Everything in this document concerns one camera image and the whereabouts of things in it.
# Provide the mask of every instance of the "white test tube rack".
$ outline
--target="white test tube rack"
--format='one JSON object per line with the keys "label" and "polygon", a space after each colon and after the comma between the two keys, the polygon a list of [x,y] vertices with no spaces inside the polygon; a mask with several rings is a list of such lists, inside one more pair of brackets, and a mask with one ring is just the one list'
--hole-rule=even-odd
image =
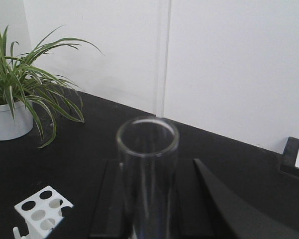
{"label": "white test tube rack", "polygon": [[14,227],[14,238],[46,238],[72,207],[73,204],[51,186],[43,188],[14,206],[25,219],[29,230],[28,235],[21,237],[18,227]]}

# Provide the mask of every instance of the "glass tube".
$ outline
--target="glass tube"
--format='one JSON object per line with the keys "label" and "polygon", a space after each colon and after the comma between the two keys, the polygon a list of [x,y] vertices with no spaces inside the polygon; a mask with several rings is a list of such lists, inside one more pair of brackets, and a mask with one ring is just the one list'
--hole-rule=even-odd
{"label": "glass tube", "polygon": [[165,119],[139,117],[123,124],[116,140],[128,238],[175,238],[177,128]]}

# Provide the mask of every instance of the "black curved object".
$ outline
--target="black curved object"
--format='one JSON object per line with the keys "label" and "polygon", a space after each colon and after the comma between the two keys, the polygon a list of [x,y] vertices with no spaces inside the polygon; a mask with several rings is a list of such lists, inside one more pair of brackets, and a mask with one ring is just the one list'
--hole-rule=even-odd
{"label": "black curved object", "polygon": [[221,238],[299,239],[299,232],[246,203],[220,181],[199,159],[194,159],[217,211],[228,226]]}

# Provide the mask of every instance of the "potted plant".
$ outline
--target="potted plant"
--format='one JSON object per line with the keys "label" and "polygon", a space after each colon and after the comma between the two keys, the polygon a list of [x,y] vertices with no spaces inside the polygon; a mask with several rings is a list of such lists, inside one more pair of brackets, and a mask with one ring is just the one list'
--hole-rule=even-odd
{"label": "potted plant", "polygon": [[42,119],[33,107],[39,105],[49,116],[52,123],[52,134],[39,148],[49,145],[56,136],[56,114],[84,123],[80,106],[77,106],[66,96],[67,91],[76,92],[73,82],[65,77],[53,75],[41,68],[33,66],[33,62],[40,56],[49,53],[57,47],[72,47],[78,49],[80,42],[88,43],[99,50],[94,44],[78,38],[61,38],[51,43],[43,43],[48,36],[44,37],[32,51],[13,55],[13,47],[18,42],[12,42],[7,48],[7,29],[3,34],[0,31],[0,140],[8,140],[20,137],[28,133],[35,122],[41,139],[44,139]]}

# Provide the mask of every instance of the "black countertop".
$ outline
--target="black countertop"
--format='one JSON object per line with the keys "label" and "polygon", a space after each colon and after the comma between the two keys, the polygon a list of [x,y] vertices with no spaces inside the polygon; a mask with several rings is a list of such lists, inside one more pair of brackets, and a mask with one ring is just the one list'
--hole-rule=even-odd
{"label": "black countertop", "polygon": [[[40,139],[36,129],[15,140],[0,141],[0,239],[13,238],[15,226],[21,235],[27,234],[14,205],[47,185],[74,205],[85,203],[93,208],[78,213],[87,225],[82,231],[89,232],[95,203],[102,196],[101,183],[111,169],[109,162],[117,156],[115,135],[119,126],[149,113],[81,95],[86,123],[59,117],[56,139],[48,147],[37,149]],[[175,125],[180,132],[180,164],[186,162],[191,167],[194,158],[200,159],[243,201],[299,231],[299,177],[279,170],[282,155],[182,123]],[[190,169],[180,180],[189,183],[195,174]],[[181,192],[180,198],[186,199]]]}

